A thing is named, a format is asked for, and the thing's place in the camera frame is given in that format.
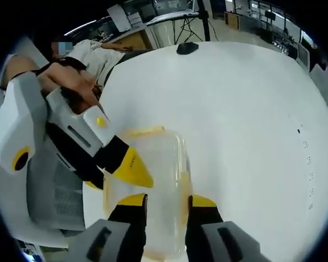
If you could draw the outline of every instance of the laboratory floor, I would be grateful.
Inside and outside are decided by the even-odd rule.
[[[181,31],[181,26],[183,25],[183,23],[184,20],[178,20],[175,22],[176,38],[178,37]],[[192,31],[194,31],[201,39],[204,40],[204,30],[201,20],[194,19],[192,22],[190,22],[190,27]],[[213,18],[209,18],[209,30],[210,30],[211,41],[234,41],[239,43],[258,45],[258,46],[279,51],[279,49],[276,48],[274,45],[268,44],[267,42],[263,41],[259,36],[255,34],[242,32],[229,28],[227,25],[225,25],[224,20],[215,20]],[[154,31],[159,39],[161,47],[174,45],[174,32],[173,32],[172,21],[167,21],[155,25]],[[189,35],[190,35],[189,32],[184,31],[181,34],[177,43],[178,44],[183,43]],[[200,40],[195,35],[193,35],[189,39],[189,41],[199,42]]]

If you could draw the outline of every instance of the clear plastic container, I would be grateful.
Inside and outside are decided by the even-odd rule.
[[[136,148],[154,181],[153,188],[137,187],[105,174],[104,211],[110,215],[117,202],[146,193],[147,241],[144,256],[154,260],[176,258],[185,248],[190,175],[183,140],[169,130],[132,133],[122,137]]]

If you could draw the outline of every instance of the computer monitor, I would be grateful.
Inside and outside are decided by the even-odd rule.
[[[298,64],[308,73],[310,73],[310,52],[300,43],[297,45]]]
[[[270,11],[265,11],[265,17],[270,18],[272,21],[276,20],[276,14]]]

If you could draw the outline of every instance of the desk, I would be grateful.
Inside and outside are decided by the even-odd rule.
[[[140,27],[131,28],[129,31],[123,32],[121,35],[111,40],[106,40],[108,43],[117,43],[127,46],[133,46],[136,50],[142,49],[156,49],[159,46],[157,43],[156,33],[152,31],[151,26],[157,25],[165,21],[176,21],[180,19],[188,19],[199,17],[199,12],[190,9],[184,11],[176,11],[164,15],[157,16],[151,21],[144,23]]]
[[[194,192],[213,199],[273,262],[299,261],[328,221],[328,108],[290,57],[241,43],[199,46],[117,65],[100,103],[117,132],[158,124],[178,131]],[[86,199],[84,207],[97,201]]]

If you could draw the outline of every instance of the metal grille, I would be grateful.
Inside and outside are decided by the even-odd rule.
[[[58,215],[83,217],[83,197],[81,193],[55,188],[55,201]]]
[[[73,172],[69,171],[63,164],[58,163],[54,174],[54,184],[56,187],[63,187],[71,190],[82,190],[82,180]]]

